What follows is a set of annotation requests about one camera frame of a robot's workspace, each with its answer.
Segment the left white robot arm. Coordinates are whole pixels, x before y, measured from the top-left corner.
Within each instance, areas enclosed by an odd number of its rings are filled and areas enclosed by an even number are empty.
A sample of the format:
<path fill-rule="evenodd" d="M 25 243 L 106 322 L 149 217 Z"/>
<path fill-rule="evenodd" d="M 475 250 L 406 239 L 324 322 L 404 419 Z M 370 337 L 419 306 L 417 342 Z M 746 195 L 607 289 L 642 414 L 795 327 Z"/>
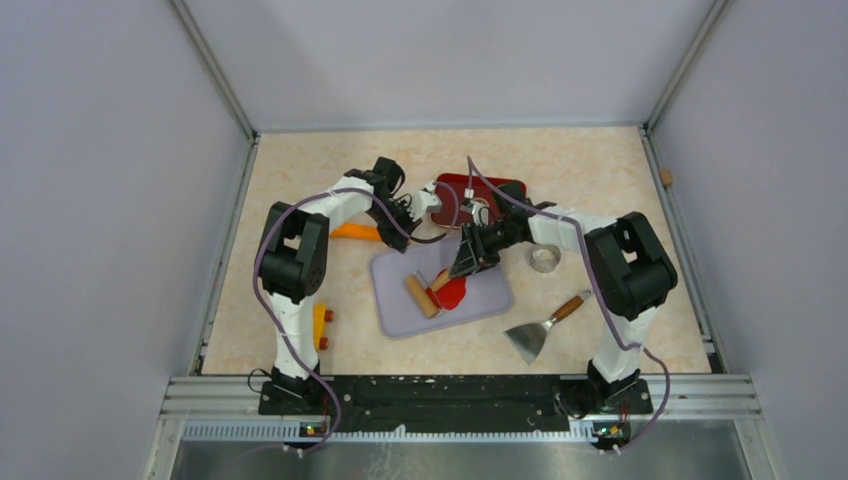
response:
<path fill-rule="evenodd" d="M 329 189 L 294 205 L 277 202 L 268 212 L 254 260 L 254 289 L 278 331 L 271 380 L 297 413 L 314 410 L 321 397 L 313 380 L 319 365 L 313 309 L 327 273 L 331 233 L 366 214 L 379 240 L 403 253 L 423 217 L 442 207 L 434 182 L 399 195 L 404 181 L 397 162 L 380 157 L 370 169 L 351 169 Z"/>

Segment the wooden dough roller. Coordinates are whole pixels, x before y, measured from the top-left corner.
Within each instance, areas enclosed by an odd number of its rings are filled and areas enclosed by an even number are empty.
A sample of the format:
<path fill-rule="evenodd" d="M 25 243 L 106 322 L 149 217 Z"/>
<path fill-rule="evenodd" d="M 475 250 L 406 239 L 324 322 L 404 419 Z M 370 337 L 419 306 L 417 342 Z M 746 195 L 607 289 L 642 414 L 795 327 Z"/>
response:
<path fill-rule="evenodd" d="M 414 272 L 403 280 L 403 285 L 424 318 L 433 319 L 445 310 L 438 291 L 450 281 L 449 271 L 444 269 L 429 284 L 424 283 L 419 272 Z"/>

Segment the lavender plastic tray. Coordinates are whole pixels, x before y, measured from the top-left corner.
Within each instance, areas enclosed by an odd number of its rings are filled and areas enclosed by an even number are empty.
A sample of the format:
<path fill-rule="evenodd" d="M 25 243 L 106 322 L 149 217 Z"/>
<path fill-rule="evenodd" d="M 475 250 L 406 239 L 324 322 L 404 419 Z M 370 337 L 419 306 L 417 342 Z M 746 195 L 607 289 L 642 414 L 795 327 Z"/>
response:
<path fill-rule="evenodd" d="M 429 284 L 455 260 L 460 238 L 447 237 L 438 243 L 411 246 L 401 254 L 394 250 L 378 254 L 370 262 L 378 319 L 382 332 L 392 339 L 423 333 L 502 314 L 511 309 L 513 294 L 499 267 L 464 277 L 466 296 L 453 310 L 425 319 L 406 291 L 403 280 L 419 272 Z"/>

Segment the red dough lump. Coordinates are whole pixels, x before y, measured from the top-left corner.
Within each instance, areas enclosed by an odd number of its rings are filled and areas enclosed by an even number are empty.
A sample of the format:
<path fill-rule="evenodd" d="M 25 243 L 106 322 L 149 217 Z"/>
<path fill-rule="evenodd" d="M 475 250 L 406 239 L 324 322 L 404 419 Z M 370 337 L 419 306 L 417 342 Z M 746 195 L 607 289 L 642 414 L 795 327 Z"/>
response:
<path fill-rule="evenodd" d="M 466 296 L 466 278 L 450 279 L 439 289 L 430 287 L 428 290 L 431 300 L 442 310 L 453 310 L 459 306 Z"/>

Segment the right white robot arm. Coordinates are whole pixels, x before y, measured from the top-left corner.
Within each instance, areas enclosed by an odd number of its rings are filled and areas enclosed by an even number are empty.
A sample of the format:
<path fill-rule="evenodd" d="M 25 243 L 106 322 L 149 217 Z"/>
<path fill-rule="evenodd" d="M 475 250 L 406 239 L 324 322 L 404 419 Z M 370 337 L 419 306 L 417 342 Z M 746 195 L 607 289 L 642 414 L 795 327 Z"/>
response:
<path fill-rule="evenodd" d="M 496 187 L 493 194 L 500 217 L 488 225 L 462 225 L 450 277 L 493 268 L 501 251 L 524 242 L 579 253 L 607 324 L 601 347 L 588 364 L 586 397 L 594 409 L 614 411 L 638 380 L 650 323 L 678 284 L 655 230 L 639 212 L 613 218 L 552 202 L 532 204 L 516 181 Z"/>

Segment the metal ring cutter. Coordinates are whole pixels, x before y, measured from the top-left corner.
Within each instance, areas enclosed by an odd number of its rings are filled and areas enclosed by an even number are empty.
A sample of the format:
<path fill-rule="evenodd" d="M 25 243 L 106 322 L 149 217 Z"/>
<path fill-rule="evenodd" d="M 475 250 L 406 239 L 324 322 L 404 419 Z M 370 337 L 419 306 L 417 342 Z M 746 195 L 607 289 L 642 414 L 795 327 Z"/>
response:
<path fill-rule="evenodd" d="M 527 252 L 528 265 L 537 273 L 554 272 L 560 261 L 561 251 L 553 245 L 533 245 Z"/>

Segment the dark red lacquer tray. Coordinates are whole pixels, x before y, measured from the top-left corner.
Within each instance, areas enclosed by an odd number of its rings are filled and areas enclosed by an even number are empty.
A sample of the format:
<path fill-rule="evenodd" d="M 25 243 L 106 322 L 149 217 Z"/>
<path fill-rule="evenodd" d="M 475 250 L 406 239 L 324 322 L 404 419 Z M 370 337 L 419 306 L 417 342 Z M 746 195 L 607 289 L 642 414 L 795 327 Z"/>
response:
<path fill-rule="evenodd" d="M 437 179 L 436 195 L 442 202 L 442 207 L 438 212 L 430 214 L 430 220 L 439 227 L 449 227 L 456 211 L 457 202 L 454 194 L 457 195 L 459 201 L 464 199 L 464 190 L 468 184 L 467 174 L 458 173 L 442 173 Z M 472 179 L 472 189 L 475 193 L 475 199 L 482 201 L 489 210 L 487 211 L 489 223 L 503 216 L 499 208 L 499 196 L 494 194 L 492 190 L 477 176 Z"/>

